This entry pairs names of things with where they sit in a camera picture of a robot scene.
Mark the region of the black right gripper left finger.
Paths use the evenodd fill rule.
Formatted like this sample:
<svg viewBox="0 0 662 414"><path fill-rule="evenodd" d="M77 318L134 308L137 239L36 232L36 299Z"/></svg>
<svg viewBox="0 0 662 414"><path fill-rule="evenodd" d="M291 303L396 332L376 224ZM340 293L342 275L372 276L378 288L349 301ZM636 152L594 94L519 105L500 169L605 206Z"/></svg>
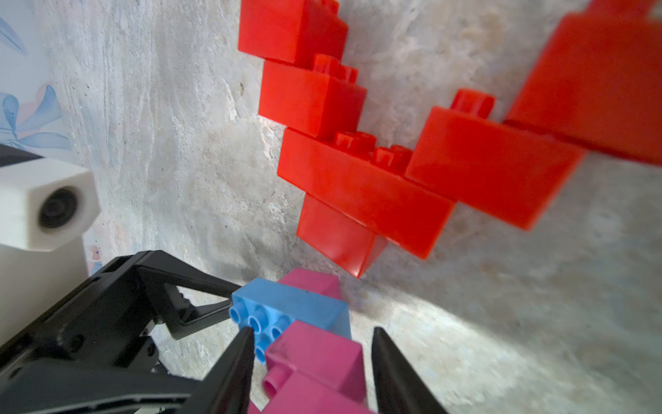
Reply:
<svg viewBox="0 0 662 414"><path fill-rule="evenodd" d="M254 359L253 329L246 326L178 413L248 413Z"/></svg>

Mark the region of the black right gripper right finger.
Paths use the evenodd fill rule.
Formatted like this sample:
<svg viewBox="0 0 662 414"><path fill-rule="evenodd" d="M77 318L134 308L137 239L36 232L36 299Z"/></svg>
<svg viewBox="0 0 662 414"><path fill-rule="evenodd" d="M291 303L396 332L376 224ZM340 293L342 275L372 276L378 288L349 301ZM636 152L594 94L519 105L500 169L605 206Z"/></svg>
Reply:
<svg viewBox="0 0 662 414"><path fill-rule="evenodd" d="M371 356L379 413L448 414L381 327L373 331Z"/></svg>

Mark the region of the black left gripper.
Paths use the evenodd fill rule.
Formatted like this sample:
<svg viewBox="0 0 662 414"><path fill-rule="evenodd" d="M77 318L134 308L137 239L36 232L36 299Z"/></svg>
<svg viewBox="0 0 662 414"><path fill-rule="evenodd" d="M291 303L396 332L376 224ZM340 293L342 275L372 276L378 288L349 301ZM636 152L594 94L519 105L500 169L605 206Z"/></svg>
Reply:
<svg viewBox="0 0 662 414"><path fill-rule="evenodd" d="M179 291L222 299L196 306ZM169 374L150 336L175 340L229 319L241 287L162 250L120 256L1 348L1 412L176 409L200 384Z"/></svg>

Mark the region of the blue 2x4 lego brick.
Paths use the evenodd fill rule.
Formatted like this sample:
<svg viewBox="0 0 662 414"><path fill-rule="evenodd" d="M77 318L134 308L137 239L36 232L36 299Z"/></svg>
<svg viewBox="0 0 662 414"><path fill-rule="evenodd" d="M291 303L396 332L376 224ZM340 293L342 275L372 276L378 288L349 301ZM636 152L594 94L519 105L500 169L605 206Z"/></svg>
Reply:
<svg viewBox="0 0 662 414"><path fill-rule="evenodd" d="M267 279L254 279L232 293L229 315L241 329L253 329L261 363L267 362L268 347L296 321L352 337L348 303Z"/></svg>

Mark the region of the red 2x2 lego brick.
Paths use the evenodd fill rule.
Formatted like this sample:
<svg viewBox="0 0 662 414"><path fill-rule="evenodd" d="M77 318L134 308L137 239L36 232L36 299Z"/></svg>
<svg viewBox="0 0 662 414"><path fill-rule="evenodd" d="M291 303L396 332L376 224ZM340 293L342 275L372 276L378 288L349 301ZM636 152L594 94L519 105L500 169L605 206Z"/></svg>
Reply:
<svg viewBox="0 0 662 414"><path fill-rule="evenodd" d="M389 244L310 194L303 200L297 236L355 278L362 277Z"/></svg>
<svg viewBox="0 0 662 414"><path fill-rule="evenodd" d="M266 61L259 114L318 140L355 132L367 97L357 85L358 70L328 55L316 55L312 67Z"/></svg>
<svg viewBox="0 0 662 414"><path fill-rule="evenodd" d="M460 89L432 108L407 179L531 230L586 155L582 148L489 119L495 98Z"/></svg>
<svg viewBox="0 0 662 414"><path fill-rule="evenodd" d="M243 0L238 49L308 69L316 55L341 60L348 25L339 8L336 1Z"/></svg>

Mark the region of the red 2x4 lego brick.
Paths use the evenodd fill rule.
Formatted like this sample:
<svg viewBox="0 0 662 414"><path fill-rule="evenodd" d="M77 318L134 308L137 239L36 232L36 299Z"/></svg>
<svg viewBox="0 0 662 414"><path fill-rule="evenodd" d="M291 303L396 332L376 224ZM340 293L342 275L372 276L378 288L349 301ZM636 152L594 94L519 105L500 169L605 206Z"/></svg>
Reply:
<svg viewBox="0 0 662 414"><path fill-rule="evenodd" d="M320 141L288 128L278 175L425 260L455 203L405 178L413 154L398 145L379 147L367 133Z"/></svg>

